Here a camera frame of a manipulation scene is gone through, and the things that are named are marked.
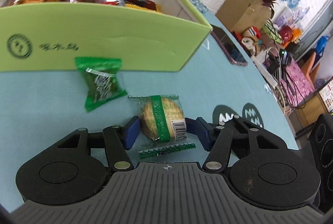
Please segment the round biscuit clear packet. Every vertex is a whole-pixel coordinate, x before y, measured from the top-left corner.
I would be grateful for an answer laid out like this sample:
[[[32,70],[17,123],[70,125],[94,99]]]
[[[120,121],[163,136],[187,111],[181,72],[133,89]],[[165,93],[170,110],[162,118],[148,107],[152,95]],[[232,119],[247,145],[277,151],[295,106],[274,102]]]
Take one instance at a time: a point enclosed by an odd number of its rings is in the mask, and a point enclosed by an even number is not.
[[[185,115],[178,95],[130,96],[138,107],[140,128],[150,140],[139,158],[151,159],[196,148],[187,141]]]

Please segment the green candy packet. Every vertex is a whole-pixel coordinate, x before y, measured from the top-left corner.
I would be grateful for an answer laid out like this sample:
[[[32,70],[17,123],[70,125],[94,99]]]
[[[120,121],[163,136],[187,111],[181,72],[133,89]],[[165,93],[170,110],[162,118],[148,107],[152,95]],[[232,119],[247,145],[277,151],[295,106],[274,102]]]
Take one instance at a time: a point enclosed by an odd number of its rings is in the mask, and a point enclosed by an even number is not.
[[[105,103],[127,95],[117,79],[122,67],[119,58],[76,57],[75,66],[88,87],[85,109],[88,112]]]

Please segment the dark smartphone on table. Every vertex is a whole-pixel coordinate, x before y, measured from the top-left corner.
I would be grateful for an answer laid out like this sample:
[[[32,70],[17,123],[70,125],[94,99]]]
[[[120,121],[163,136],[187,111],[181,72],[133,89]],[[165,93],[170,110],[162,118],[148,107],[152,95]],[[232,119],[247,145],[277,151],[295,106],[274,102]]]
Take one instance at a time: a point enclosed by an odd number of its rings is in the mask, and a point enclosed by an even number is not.
[[[211,35],[218,43],[219,47],[226,55],[229,62],[233,65],[248,66],[248,62],[246,61],[236,44],[225,33],[225,31],[215,25],[211,24],[211,26],[213,28]]]

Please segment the green cardboard snack box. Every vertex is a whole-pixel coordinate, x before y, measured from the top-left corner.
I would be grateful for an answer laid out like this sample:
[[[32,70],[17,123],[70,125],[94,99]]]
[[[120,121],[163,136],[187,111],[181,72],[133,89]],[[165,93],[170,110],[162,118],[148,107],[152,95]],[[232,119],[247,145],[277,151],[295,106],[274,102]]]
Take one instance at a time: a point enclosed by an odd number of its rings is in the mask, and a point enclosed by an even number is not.
[[[1,8],[1,71],[72,70],[80,56],[119,58],[123,70],[177,72],[212,27],[189,0],[160,12],[97,3]]]

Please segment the brown cardboard box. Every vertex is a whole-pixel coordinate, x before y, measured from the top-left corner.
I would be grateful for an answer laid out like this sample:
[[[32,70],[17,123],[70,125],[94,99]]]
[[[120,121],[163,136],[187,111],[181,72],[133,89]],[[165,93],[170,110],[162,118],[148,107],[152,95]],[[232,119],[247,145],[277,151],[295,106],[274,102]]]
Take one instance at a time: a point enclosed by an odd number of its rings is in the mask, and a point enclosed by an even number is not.
[[[230,32],[242,34],[249,27],[261,29],[271,19],[262,0],[225,0],[215,16]]]

